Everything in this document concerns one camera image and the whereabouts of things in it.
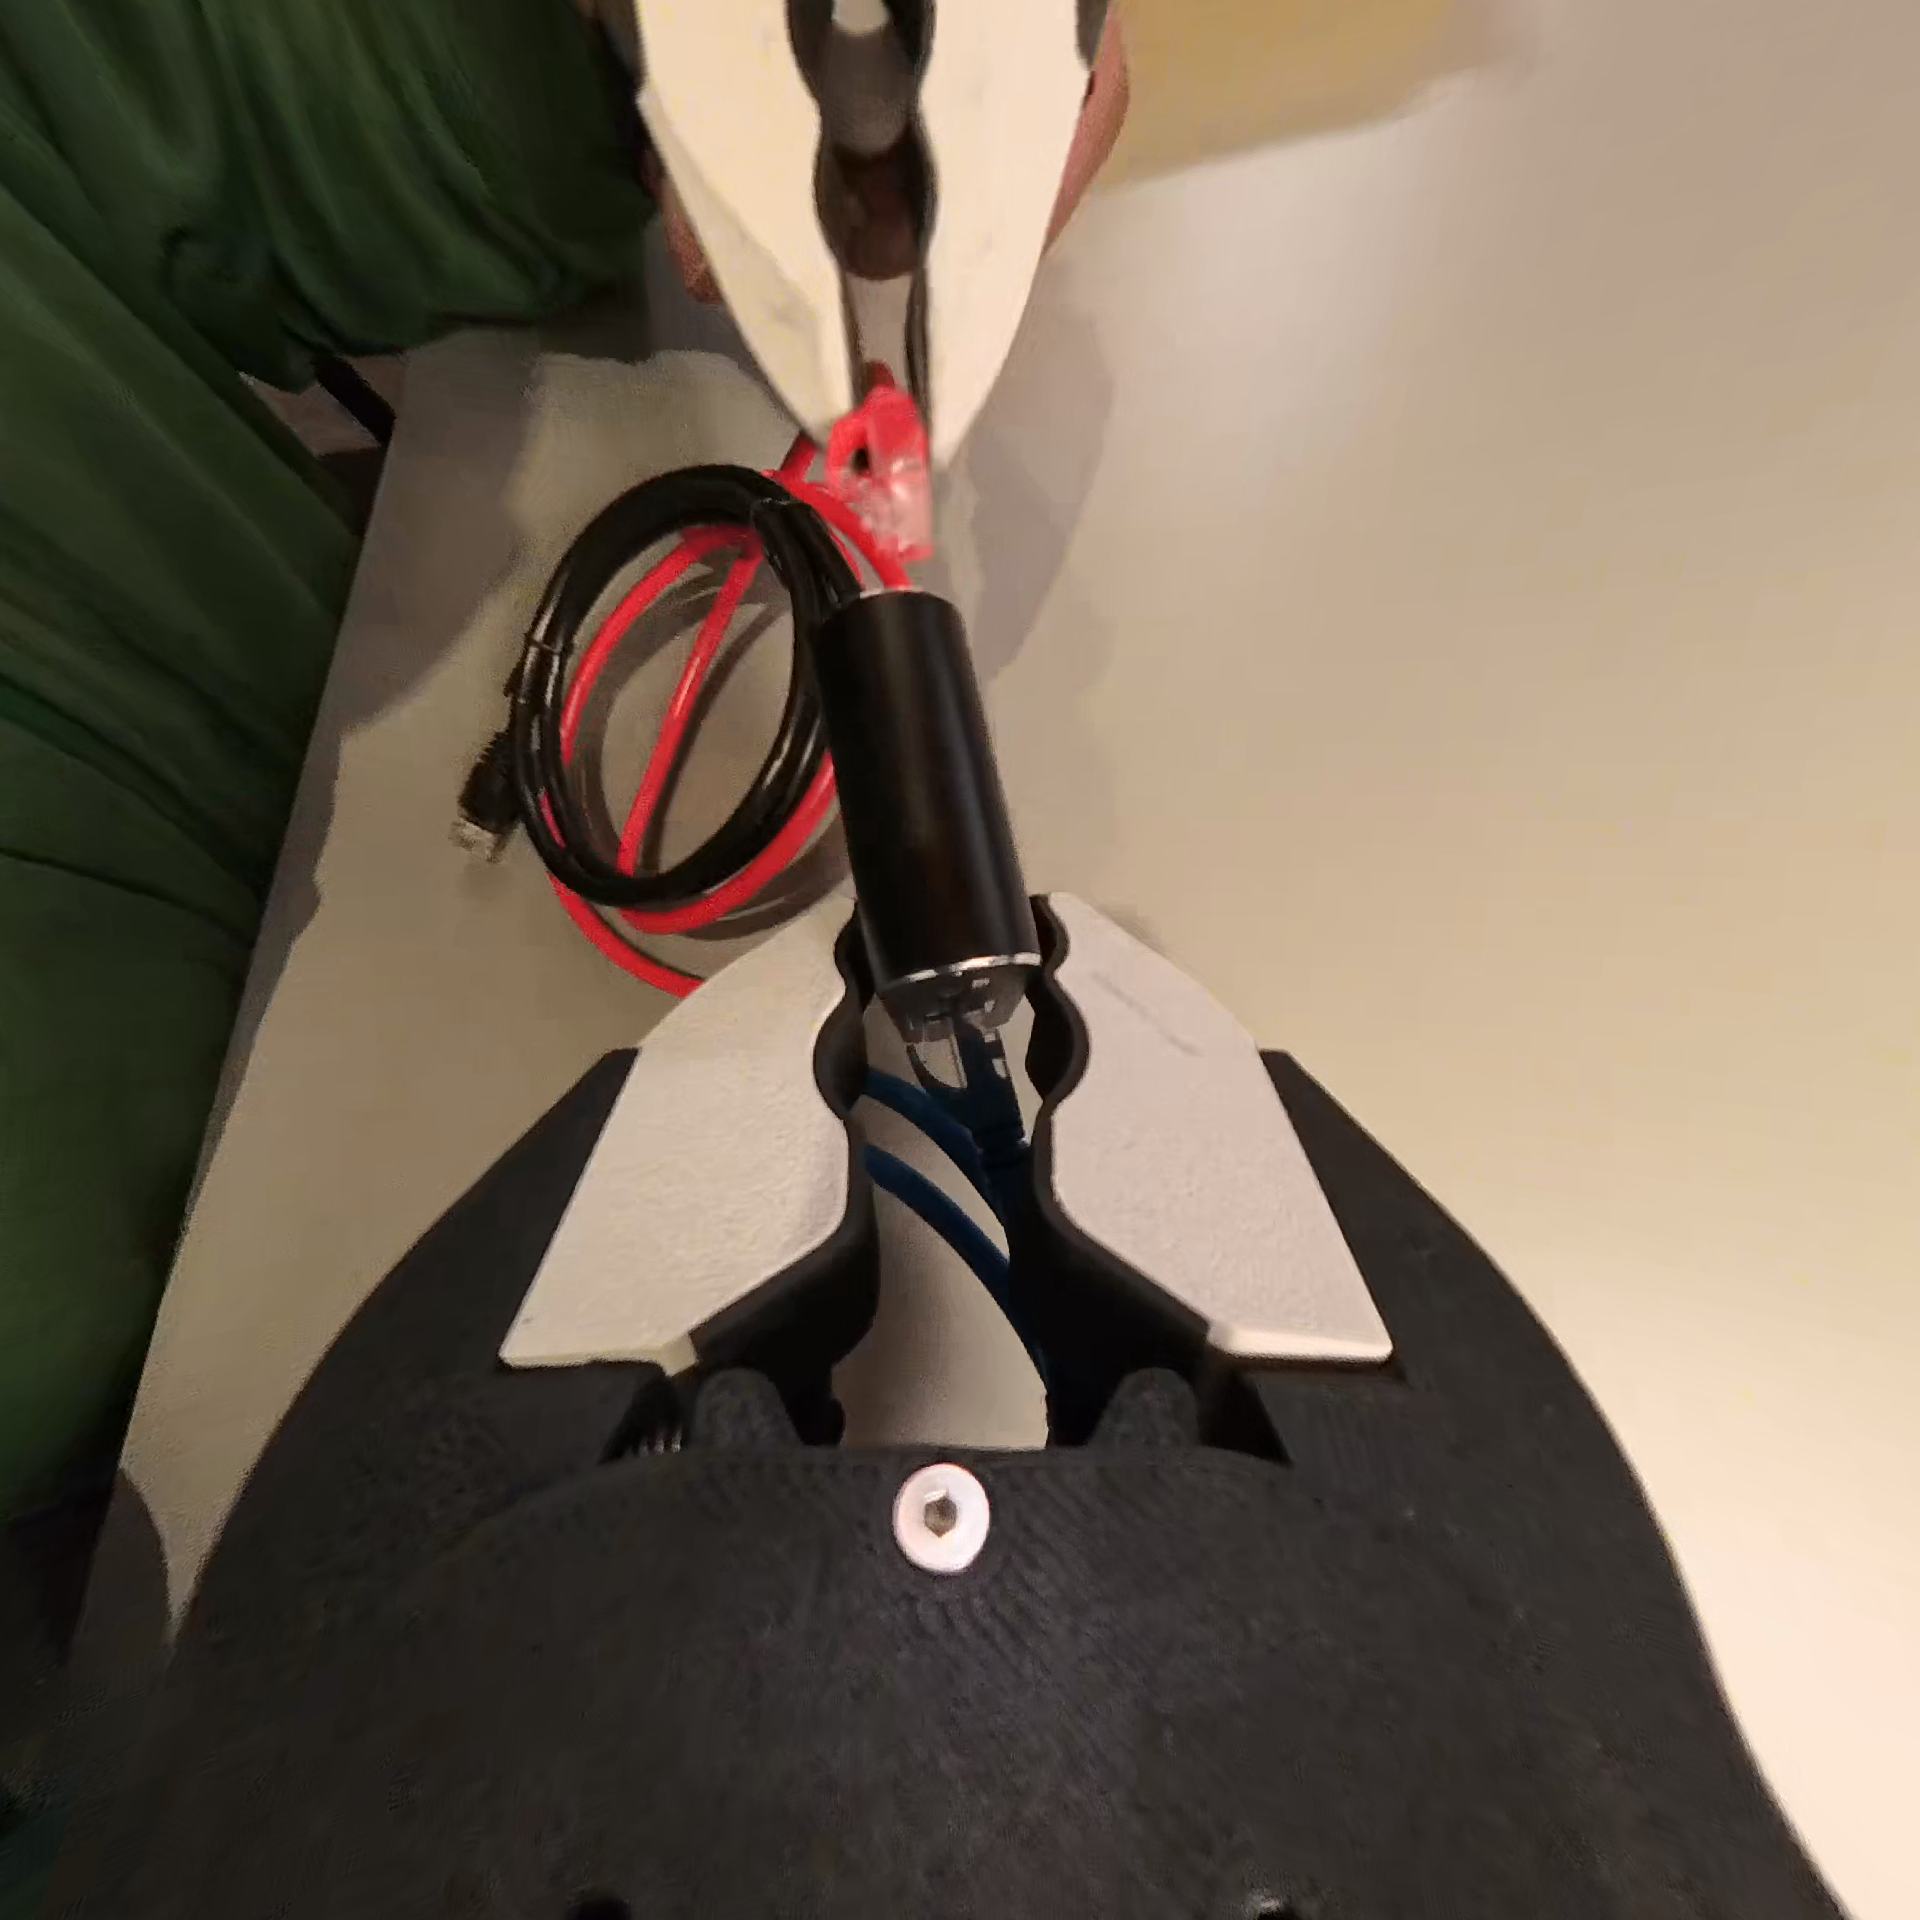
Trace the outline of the person's left hand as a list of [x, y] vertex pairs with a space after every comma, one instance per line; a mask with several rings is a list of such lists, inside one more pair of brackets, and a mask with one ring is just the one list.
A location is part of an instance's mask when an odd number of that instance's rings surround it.
[[1130, 51], [1121, 3], [1106, 3], [1086, 89], [1086, 108], [1062, 169], [1044, 249], [1053, 250], [1118, 150], [1130, 112]]

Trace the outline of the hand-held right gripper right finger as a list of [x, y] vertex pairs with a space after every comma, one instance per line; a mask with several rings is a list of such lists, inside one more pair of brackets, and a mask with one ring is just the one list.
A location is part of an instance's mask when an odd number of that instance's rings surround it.
[[1259, 1039], [1200, 978], [1070, 891], [1025, 1073], [1044, 1219], [1153, 1333], [1248, 1364], [1392, 1359], [1392, 1333]]

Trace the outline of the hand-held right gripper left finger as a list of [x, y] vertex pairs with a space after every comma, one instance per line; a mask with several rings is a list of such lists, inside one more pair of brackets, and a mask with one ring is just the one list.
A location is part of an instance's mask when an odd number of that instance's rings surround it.
[[824, 1251], [853, 1194], [818, 1044], [856, 995], [853, 916], [798, 916], [709, 975], [636, 1047], [501, 1340], [510, 1369], [678, 1370], [725, 1308]]

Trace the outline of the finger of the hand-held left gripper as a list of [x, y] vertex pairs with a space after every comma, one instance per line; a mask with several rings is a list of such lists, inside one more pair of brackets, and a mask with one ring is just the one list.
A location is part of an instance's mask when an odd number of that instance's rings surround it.
[[633, 3], [636, 104], [757, 367], [818, 438], [903, 367], [909, 38], [887, 3]]
[[1015, 347], [1069, 161], [1092, 108], [1111, 3], [909, 3], [920, 236], [905, 380], [952, 459]]

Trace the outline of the black ethernet adapter hub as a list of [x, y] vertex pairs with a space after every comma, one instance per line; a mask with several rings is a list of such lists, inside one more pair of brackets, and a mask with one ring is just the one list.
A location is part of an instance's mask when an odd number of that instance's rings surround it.
[[961, 609], [882, 588], [811, 641], [858, 930], [905, 1040], [996, 1032], [1042, 939]]

